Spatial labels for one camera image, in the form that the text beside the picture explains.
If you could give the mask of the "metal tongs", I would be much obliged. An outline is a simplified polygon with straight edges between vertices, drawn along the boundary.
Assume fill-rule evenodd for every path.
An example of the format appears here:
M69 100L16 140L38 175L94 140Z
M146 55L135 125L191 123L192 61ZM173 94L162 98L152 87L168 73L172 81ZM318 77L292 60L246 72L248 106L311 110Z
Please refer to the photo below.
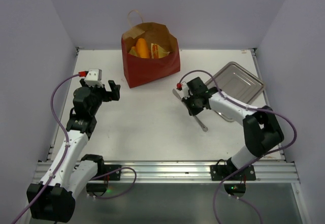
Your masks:
M179 93L176 91L176 89L172 89L172 93L173 95L186 107L186 104L183 102L181 96L179 95ZM208 131L208 128L205 126L205 124L198 119L197 116L192 116L190 115L191 117L193 117L195 119L195 121L198 123L198 125L200 126L200 128L204 131L204 132L207 132Z

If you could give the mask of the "red brown paper bag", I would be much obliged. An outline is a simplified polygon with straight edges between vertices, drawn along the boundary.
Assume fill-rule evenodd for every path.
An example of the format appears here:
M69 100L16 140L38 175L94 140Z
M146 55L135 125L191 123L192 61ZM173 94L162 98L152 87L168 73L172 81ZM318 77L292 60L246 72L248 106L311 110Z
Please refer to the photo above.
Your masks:
M134 88L146 83L170 76L180 72L180 54L177 39L170 33L167 26L155 22L144 22L141 13L136 12L140 19L140 24L132 24L129 16L127 21L130 29L122 34L121 50L123 60L124 76L129 88ZM144 38L147 42L150 58L140 58L129 54L130 49L136 46L139 38ZM160 45L170 54L160 59L151 58L151 43Z

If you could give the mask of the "long orange bread roll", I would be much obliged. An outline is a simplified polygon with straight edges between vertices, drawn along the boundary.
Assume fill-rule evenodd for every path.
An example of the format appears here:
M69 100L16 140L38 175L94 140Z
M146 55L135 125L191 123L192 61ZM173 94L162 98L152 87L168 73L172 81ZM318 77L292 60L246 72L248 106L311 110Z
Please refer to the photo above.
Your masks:
M150 58L148 45L144 38L139 38L137 40L136 50L140 58Z

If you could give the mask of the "round sliced bread piece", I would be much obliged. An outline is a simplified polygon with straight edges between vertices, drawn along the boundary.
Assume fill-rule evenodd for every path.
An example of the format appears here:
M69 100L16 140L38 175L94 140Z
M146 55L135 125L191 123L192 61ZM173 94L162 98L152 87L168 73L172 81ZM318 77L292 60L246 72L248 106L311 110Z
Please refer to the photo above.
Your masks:
M135 46L133 46L133 47L130 49L129 54L130 54L130 55L133 55L133 56L135 56L135 57L138 57L138 56L139 56L139 54L138 54L137 49L136 49Z

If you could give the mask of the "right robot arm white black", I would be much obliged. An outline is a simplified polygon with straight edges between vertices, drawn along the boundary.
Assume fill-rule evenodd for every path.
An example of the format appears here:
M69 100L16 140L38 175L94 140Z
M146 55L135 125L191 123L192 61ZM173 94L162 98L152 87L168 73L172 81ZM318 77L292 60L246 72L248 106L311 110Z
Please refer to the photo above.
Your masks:
M263 156L284 140L278 120L268 106L251 107L215 86L208 88L199 77L178 83L177 90L182 94L181 100L189 115L213 110L243 127L244 146L226 161L225 166L217 168L230 179L239 179L244 174L245 164Z

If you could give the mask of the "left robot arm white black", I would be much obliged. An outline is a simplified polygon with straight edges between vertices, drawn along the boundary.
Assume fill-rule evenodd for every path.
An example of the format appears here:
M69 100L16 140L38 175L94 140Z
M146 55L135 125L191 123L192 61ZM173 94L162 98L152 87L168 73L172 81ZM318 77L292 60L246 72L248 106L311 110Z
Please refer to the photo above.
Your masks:
M73 93L64 139L55 160L41 178L27 189L31 216L34 219L67 223L73 216L76 199L88 181L104 177L106 168L100 155L86 155L76 166L81 151L88 143L97 120L95 115L103 102L120 99L120 85L108 82L110 90L99 81L80 80Z

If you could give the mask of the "fake triangle sandwich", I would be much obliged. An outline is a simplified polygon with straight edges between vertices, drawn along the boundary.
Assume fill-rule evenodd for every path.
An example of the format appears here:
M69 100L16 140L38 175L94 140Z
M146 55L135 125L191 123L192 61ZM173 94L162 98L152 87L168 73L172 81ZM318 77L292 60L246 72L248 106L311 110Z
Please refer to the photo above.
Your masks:
M160 45L151 43L151 58L152 59L160 59L166 57L170 54L169 51L164 50Z

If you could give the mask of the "steel tray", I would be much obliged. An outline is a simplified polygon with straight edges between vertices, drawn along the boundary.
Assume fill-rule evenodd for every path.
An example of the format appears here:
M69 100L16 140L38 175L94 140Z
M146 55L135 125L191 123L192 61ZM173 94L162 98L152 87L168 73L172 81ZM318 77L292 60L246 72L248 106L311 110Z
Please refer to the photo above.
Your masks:
M227 63L213 79L205 82L208 88L218 85L227 95L246 104L251 104L265 89L260 78L234 61Z

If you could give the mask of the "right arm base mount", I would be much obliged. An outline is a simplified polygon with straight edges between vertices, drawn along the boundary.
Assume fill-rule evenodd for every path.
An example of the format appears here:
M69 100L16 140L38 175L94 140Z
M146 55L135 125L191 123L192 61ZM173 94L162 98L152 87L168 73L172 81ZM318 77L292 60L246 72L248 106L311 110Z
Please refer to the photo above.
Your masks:
M246 184L248 181L255 181L256 174L254 166L248 166L239 173L234 174L237 168L231 162L231 159L219 159L215 164L210 166L210 175L212 181L225 180L223 184L227 194L234 197L243 197L246 193Z

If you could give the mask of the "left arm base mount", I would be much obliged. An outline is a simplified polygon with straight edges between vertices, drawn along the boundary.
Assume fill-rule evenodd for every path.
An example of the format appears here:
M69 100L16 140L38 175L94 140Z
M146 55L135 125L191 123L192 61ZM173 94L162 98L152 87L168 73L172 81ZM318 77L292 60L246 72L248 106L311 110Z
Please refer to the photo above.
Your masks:
M121 167L122 165L104 165L100 169L100 172L96 174L96 177L117 170ZM86 185L86 192L92 196L103 196L109 190L110 181L119 181L120 175L121 171L119 170L110 175L97 179L97 181L101 181L101 183L88 183Z

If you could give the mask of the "aluminium front rail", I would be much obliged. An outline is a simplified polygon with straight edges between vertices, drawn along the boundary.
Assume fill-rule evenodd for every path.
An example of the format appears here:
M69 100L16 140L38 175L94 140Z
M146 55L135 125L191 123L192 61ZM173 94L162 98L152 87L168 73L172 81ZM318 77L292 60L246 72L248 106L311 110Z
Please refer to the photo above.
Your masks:
M131 183L137 172L137 183L219 183L215 176L216 162L209 161L106 161L108 169L114 165L125 167L118 173L120 183ZM299 183L294 163L282 160L262 160L245 170L245 175L229 178L225 183Z

